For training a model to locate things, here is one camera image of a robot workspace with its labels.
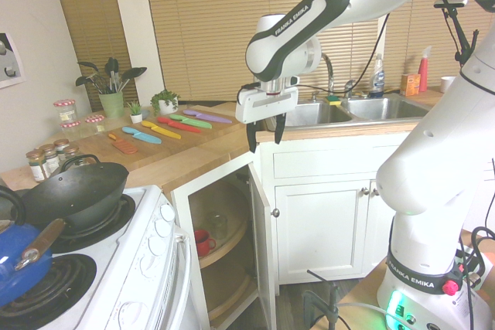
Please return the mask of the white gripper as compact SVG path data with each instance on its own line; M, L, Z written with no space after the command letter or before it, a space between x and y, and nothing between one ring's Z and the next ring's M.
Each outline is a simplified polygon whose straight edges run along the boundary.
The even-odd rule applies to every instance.
M235 117L243 124L247 124L247 142L249 150L256 152L259 120L275 116L275 143L278 145L285 130L286 113L297 106L299 90L290 87L278 95L268 95L263 90L243 89L236 104Z

